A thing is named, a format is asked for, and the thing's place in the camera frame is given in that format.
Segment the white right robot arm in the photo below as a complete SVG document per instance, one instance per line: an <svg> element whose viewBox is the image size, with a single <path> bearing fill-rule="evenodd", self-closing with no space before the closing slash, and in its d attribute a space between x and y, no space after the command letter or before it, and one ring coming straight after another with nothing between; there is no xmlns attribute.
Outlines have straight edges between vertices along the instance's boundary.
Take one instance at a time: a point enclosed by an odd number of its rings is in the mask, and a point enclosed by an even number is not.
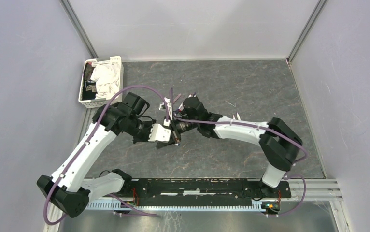
<svg viewBox="0 0 370 232"><path fill-rule="evenodd" d="M280 118L274 117L269 122L229 118L209 112L196 95L186 98L172 115L174 143L182 133L196 129L207 138L233 139L261 147L268 160L259 184L259 191L265 197L278 192L281 180L295 164L303 145L300 137Z"/></svg>

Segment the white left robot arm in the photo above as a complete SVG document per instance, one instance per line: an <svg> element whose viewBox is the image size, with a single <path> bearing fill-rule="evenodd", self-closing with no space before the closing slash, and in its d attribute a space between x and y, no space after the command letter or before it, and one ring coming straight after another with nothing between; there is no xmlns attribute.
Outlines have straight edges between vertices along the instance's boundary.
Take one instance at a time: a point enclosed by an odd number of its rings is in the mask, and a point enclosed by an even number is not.
<svg viewBox="0 0 370 232"><path fill-rule="evenodd" d="M51 203L74 218L97 198L110 193L128 196L132 184L116 171L88 181L85 176L102 151L121 133L131 135L135 143L168 142L171 138L172 109L169 99L162 100L167 117L161 124L154 119L141 120L150 105L132 92L122 101L108 103L98 109L85 136L66 161L51 175L38 178L37 186L46 197L44 206Z"/></svg>

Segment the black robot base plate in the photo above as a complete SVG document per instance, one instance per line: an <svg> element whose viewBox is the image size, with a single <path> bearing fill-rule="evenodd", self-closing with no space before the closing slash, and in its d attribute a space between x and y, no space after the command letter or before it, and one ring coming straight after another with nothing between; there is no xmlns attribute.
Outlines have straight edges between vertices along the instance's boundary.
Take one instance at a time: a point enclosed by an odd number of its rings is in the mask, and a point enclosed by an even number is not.
<svg viewBox="0 0 370 232"><path fill-rule="evenodd" d="M126 182L116 193L138 206L249 206L252 202L288 199L289 183L270 188L258 179L140 178Z"/></svg>

